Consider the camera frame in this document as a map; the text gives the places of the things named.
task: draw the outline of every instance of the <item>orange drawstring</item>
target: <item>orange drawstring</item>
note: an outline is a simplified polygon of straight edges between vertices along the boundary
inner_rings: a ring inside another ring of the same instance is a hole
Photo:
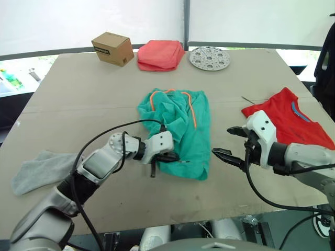
[[[197,128],[197,122],[196,122],[196,120],[195,120],[194,110],[193,110],[193,107],[192,107],[192,98],[191,98],[191,96],[190,96],[189,93],[182,92],[182,94],[186,94],[186,95],[188,96],[188,104],[189,104],[189,107],[191,108],[194,128]]]
[[[169,93],[169,92],[172,92],[172,91],[176,91],[175,89],[173,89],[173,88],[171,88],[171,89],[168,89],[168,90],[166,90],[166,91],[164,91],[163,93]],[[153,110],[153,111],[155,111],[155,107],[154,107],[154,105],[153,105],[153,96],[156,94],[156,93],[161,93],[162,91],[160,91],[160,90],[156,90],[156,91],[154,91],[152,94],[151,94],[151,96],[150,96],[150,105],[151,105],[151,109]],[[196,119],[195,119],[195,114],[194,114],[194,110],[193,110],[193,106],[192,106],[192,98],[191,98],[191,96],[190,96],[190,94],[189,93],[187,93],[187,92],[182,92],[182,94],[185,94],[185,95],[187,95],[188,96],[188,105],[189,105],[189,107],[190,107],[190,109],[191,109],[191,112],[192,112],[192,117],[193,117],[193,125],[194,125],[194,128],[197,128],[197,122],[196,122]]]
[[[168,90],[166,90],[166,91],[164,91],[164,93],[169,93],[169,92],[171,92],[171,91],[176,91],[175,89],[173,89],[173,88],[171,88],[171,89],[168,89]],[[153,106],[153,101],[152,101],[152,98],[153,98],[153,96],[156,94],[156,93],[161,93],[162,91],[160,91],[160,90],[155,90],[152,94],[151,94],[151,96],[150,96],[150,105],[151,105],[151,109],[153,110],[153,111],[155,111],[155,107]]]

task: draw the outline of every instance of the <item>label on box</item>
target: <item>label on box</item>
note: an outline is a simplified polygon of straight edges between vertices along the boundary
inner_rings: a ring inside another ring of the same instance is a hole
[[[108,50],[106,50],[106,49],[99,48],[97,46],[93,46],[93,47],[94,47],[94,50],[97,51],[97,52],[101,52],[101,53],[110,55],[110,52]]]

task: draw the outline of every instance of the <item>white robot part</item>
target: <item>white robot part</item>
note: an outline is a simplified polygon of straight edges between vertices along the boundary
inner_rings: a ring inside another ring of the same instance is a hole
[[[266,113],[263,110],[260,110],[248,117],[247,123],[243,126],[243,129],[247,134],[251,130],[257,134],[259,137],[258,143],[262,149],[260,158],[261,167],[266,169],[270,168],[267,164],[267,158],[272,144],[277,142],[276,127],[274,124],[271,122]]]
[[[170,152],[173,150],[173,138],[169,131],[155,134],[148,140],[144,140],[146,144],[146,150],[141,163],[148,164],[151,159],[159,153]]]
[[[125,134],[126,154],[128,158],[133,158],[139,148],[139,140]],[[122,134],[114,133],[109,138],[109,146],[117,153],[122,154]]]
[[[329,165],[335,163],[335,154],[320,145],[291,143],[285,152],[285,165],[292,166],[293,162],[298,162],[303,167]]]
[[[242,240],[240,231],[231,218],[213,220],[210,225],[214,238]]]
[[[77,168],[77,172],[92,182],[101,185],[118,166],[122,153],[116,152],[108,142],[91,153]]]
[[[154,226],[145,229],[141,243],[140,251],[148,251],[155,247],[166,244],[170,241],[171,226]]]

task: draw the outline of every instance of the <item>black chair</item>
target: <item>black chair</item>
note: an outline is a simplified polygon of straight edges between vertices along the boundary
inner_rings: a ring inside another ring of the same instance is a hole
[[[327,34],[314,71],[315,85],[312,95],[321,102],[324,110],[335,121],[335,24]]]

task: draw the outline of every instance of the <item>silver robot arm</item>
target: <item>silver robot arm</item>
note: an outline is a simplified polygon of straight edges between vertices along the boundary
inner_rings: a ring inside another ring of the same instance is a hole
[[[141,142],[140,138],[125,134],[126,159],[150,163],[159,154],[173,150],[169,131],[160,132]],[[72,235],[72,217],[79,211],[71,193],[74,176],[77,196],[81,204],[112,174],[122,159],[122,135],[111,135],[107,144],[85,158],[73,174],[53,187],[17,224],[10,237],[11,251],[61,250]]]
[[[276,174],[294,176],[305,185],[318,189],[335,210],[335,168],[298,173],[308,167],[334,164],[335,151],[318,145],[277,143],[276,127],[263,110],[250,116],[242,128],[261,148],[261,167],[273,167]]]
[[[335,163],[335,151],[317,145],[277,142],[276,127],[263,110],[249,116],[242,127],[232,127],[229,133],[248,138],[245,148],[250,152],[249,163],[272,168],[279,175],[291,175],[307,186],[321,191],[335,213],[335,168],[306,170],[306,168]],[[229,150],[214,148],[212,152],[222,161],[246,172],[245,161]],[[331,216],[330,245],[335,247],[335,222]]]

